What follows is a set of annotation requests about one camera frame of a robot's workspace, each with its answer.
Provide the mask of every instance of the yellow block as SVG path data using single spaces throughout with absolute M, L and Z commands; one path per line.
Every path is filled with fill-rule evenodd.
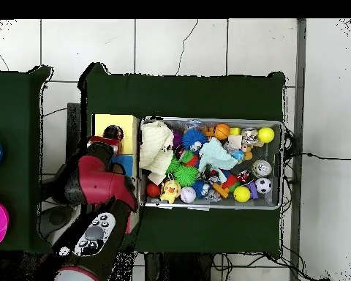
M 111 114 L 95 114 L 95 135 L 101 136 L 105 128 L 110 125 L 117 125 L 124 131 L 124 139 L 122 139 L 123 155 L 137 154 L 137 128 L 139 121 L 135 116 L 129 115 L 111 115 Z
M 234 127 L 234 128 L 230 128 L 230 134 L 231 135 L 240 135 L 241 134 L 241 129 Z

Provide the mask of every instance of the orange basketball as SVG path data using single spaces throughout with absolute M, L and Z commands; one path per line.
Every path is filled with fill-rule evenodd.
M 230 127 L 226 124 L 219 123 L 214 127 L 214 136 L 219 140 L 227 139 L 230 134 Z

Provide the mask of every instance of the rubber duck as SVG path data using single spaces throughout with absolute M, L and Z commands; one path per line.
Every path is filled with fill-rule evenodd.
M 160 199 L 174 203 L 174 200 L 181 194 L 181 185 L 175 181 L 166 181 L 162 186 Z

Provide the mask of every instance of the dark green surface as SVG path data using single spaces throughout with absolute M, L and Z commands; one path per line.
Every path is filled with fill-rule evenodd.
M 280 72 L 267 78 L 109 75 L 101 64 L 80 78 L 87 128 L 94 113 L 282 121 Z M 279 255 L 279 210 L 145 207 L 135 248 L 149 252 L 267 251 Z
M 0 250 L 48 251 L 37 233 L 40 92 L 50 67 L 0 72 L 0 203 L 9 213 Z

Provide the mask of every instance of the red ball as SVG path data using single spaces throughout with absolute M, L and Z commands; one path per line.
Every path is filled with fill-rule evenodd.
M 150 183 L 146 188 L 147 195 L 150 197 L 157 197 L 160 195 L 160 188 L 155 183 Z

